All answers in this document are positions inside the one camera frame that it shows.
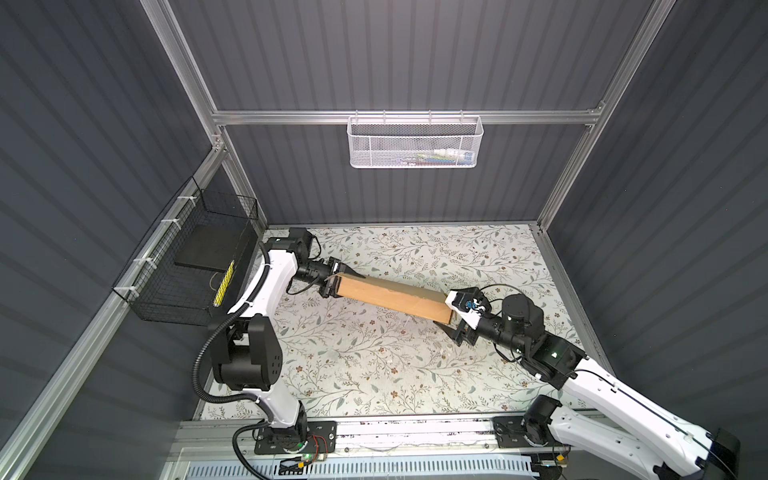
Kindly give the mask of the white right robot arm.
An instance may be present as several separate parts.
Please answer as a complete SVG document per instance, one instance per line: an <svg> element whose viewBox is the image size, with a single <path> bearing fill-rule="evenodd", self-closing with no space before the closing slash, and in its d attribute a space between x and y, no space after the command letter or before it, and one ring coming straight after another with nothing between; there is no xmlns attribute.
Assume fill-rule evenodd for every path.
<svg viewBox="0 0 768 480"><path fill-rule="evenodd" d="M600 423L540 395L517 429L529 444L582 449L641 479L737 478L737 437L688 422L620 381L581 348L548 332L543 310L525 294L505 297L499 312L479 288L452 290L444 302L459 323L439 326L457 345L484 338L507 349L504 360L611 421Z"/></svg>

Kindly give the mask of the brown cardboard box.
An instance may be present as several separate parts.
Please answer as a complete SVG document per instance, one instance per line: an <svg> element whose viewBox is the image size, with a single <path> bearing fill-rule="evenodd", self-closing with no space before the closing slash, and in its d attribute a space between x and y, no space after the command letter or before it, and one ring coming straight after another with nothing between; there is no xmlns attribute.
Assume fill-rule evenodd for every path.
<svg viewBox="0 0 768 480"><path fill-rule="evenodd" d="M445 303L447 295L374 277L340 273L337 294L378 307L447 325L452 310Z"/></svg>

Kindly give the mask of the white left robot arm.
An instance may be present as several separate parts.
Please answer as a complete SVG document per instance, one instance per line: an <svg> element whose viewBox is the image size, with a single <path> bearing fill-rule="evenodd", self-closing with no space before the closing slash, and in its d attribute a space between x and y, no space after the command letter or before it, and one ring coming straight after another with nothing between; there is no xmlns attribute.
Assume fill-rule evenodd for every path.
<svg viewBox="0 0 768 480"><path fill-rule="evenodd" d="M204 343L195 360L192 378L195 393L211 404L252 401L266 415L273 429L295 429L306 421L303 404L280 381L283 353L271 323L282 296L293 281L317 287L323 298L336 297L340 275L353 273L336 258L327 261L311 255L315 236L305 228L291 228L286 237L259 242L262 263L257 277ZM203 356L209 353L217 383L233 391L214 396L200 383Z"/></svg>

